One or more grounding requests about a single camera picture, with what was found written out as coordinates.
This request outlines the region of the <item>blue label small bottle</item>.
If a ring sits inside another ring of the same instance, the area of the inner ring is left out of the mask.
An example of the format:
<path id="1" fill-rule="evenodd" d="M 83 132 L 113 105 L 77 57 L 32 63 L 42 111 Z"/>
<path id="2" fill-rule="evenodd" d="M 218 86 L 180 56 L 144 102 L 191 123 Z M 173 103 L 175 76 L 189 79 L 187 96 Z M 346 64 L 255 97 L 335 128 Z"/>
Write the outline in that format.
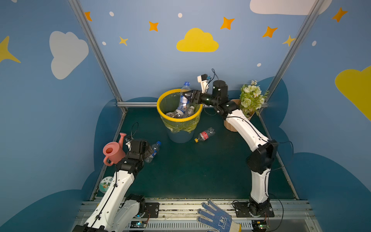
<path id="1" fill-rule="evenodd" d="M 190 83 L 185 82 L 183 87 L 181 88 L 180 92 L 180 101 L 177 110 L 182 112 L 183 114 L 186 112 L 186 110 L 189 108 L 189 100 L 183 95 L 185 92 L 190 91 Z"/>

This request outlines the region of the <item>blue cap pepsi bottle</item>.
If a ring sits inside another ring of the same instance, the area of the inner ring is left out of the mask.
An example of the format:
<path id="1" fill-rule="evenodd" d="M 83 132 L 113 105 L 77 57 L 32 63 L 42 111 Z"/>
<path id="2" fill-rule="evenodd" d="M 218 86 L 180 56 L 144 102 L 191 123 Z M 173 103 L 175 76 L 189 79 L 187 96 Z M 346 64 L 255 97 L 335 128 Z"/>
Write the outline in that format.
<path id="1" fill-rule="evenodd" d="M 147 163 L 150 163 L 154 159 L 154 157 L 157 155 L 159 151 L 160 146 L 161 146 L 160 141 L 157 141 L 155 144 L 151 146 L 152 148 L 151 154 L 145 159 Z"/>

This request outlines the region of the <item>red label yellow cap bottle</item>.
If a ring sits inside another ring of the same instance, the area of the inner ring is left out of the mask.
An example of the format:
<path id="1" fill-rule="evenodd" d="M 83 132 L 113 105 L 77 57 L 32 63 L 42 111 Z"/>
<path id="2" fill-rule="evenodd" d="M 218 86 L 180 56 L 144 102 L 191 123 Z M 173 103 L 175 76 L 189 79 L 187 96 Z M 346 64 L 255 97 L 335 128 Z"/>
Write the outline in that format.
<path id="1" fill-rule="evenodd" d="M 194 140 L 196 143 L 206 141 L 213 135 L 215 135 L 214 128 L 208 128 L 207 130 L 204 130 L 201 133 L 199 133 L 199 135 Z"/>

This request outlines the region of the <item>clear bottle white cap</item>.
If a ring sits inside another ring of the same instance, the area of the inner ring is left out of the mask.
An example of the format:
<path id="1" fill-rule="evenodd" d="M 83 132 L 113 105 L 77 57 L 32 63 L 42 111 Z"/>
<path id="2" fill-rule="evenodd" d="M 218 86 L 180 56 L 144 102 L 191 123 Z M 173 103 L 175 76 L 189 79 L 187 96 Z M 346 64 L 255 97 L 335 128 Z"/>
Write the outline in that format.
<path id="1" fill-rule="evenodd" d="M 195 114 L 195 106 L 191 105 L 184 113 L 183 118 L 189 118 Z"/>

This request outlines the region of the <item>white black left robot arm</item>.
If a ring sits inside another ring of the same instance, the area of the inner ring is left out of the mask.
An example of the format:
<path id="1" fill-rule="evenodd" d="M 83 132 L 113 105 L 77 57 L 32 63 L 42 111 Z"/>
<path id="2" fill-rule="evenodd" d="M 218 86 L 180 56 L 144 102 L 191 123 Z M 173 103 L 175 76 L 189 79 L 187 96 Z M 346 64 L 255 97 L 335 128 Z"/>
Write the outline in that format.
<path id="1" fill-rule="evenodd" d="M 154 153 L 146 140 L 132 140 L 126 157 L 116 165 L 113 182 L 99 205 L 84 225 L 76 225 L 74 232 L 122 232 L 135 216 L 146 210 L 143 195 L 124 196 L 142 170 L 145 159 Z"/>

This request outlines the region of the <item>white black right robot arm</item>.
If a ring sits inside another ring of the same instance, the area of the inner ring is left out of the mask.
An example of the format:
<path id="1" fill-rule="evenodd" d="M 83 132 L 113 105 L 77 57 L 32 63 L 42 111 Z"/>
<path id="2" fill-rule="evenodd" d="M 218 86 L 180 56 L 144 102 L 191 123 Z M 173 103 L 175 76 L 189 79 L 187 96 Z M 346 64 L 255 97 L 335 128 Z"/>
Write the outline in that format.
<path id="1" fill-rule="evenodd" d="M 212 106 L 222 118 L 231 124 L 248 144 L 251 155 L 246 163 L 252 174 L 252 189 L 249 198 L 249 213 L 259 217 L 271 207 L 268 183 L 278 143 L 269 140 L 246 118 L 239 106 L 228 98 L 228 86 L 224 81 L 213 83 L 213 92 L 188 90 L 181 94 L 191 103 Z"/>

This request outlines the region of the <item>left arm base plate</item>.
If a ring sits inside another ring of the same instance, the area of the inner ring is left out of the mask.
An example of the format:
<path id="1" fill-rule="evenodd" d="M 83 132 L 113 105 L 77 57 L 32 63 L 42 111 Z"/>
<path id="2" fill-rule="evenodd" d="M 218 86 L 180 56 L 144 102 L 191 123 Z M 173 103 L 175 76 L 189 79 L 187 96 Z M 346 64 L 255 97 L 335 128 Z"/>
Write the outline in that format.
<path id="1" fill-rule="evenodd" d="M 159 203 L 140 203 L 138 214 L 135 218 L 158 218 Z"/>

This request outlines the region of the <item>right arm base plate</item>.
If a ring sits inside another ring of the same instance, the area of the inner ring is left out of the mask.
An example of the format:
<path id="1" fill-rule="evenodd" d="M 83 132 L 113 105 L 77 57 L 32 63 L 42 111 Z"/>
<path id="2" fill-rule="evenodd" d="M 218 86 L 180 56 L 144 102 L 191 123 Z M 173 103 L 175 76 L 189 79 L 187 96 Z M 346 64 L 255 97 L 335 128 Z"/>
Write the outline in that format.
<path id="1" fill-rule="evenodd" d="M 252 202 L 239 202 L 233 201 L 232 206 L 235 210 L 236 216 L 238 218 L 265 218 L 275 217 L 273 208 L 269 201 L 257 204 L 254 201 Z"/>

